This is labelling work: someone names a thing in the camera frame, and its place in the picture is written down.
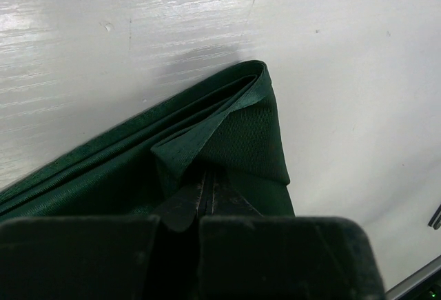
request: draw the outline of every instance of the black plastic object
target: black plastic object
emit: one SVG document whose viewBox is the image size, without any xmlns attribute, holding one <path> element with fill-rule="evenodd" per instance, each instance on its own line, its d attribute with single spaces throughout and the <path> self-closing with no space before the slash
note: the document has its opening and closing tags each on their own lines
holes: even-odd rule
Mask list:
<svg viewBox="0 0 441 300">
<path fill-rule="evenodd" d="M 435 214 L 430 219 L 429 226 L 431 226 L 435 230 L 438 230 L 440 228 L 440 226 L 441 226 L 441 206 L 438 207 Z"/>
<path fill-rule="evenodd" d="M 215 168 L 189 184 L 145 218 L 3 222 L 0 299 L 384 299 L 356 224 L 262 217 Z"/>
<path fill-rule="evenodd" d="M 384 299 L 365 233 L 345 219 L 207 217 L 201 294 L 220 299 Z"/>
<path fill-rule="evenodd" d="M 141 299 L 159 218 L 32 218 L 0 225 L 0 299 Z"/>
</svg>

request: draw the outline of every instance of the white painted wood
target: white painted wood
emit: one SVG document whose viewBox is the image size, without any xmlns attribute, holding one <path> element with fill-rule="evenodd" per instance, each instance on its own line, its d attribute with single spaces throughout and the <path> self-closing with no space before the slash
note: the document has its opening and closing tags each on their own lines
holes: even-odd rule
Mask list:
<svg viewBox="0 0 441 300">
<path fill-rule="evenodd" d="M 441 254 L 441 0 L 0 0 L 0 187 L 239 59 L 266 61 L 296 212 L 387 288 Z"/>
</svg>

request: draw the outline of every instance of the fabric fold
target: fabric fold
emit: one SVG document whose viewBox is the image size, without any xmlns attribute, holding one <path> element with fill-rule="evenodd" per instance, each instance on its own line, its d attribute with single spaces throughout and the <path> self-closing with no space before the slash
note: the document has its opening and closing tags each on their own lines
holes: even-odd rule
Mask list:
<svg viewBox="0 0 441 300">
<path fill-rule="evenodd" d="M 294 213 L 263 62 L 223 70 L 0 192 L 0 220 L 149 214 L 184 185 L 191 166 L 204 163 L 226 169 L 265 214 Z"/>
</svg>

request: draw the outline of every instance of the green fabric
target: green fabric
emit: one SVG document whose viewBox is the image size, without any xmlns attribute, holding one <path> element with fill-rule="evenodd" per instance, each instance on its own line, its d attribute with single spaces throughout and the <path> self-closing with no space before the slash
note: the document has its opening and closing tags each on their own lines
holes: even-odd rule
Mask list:
<svg viewBox="0 0 441 300">
<path fill-rule="evenodd" d="M 266 215 L 293 214 L 267 66 L 246 61 L 75 148 L 0 192 L 0 221 L 148 214 L 192 163 L 227 170 Z"/>
</svg>

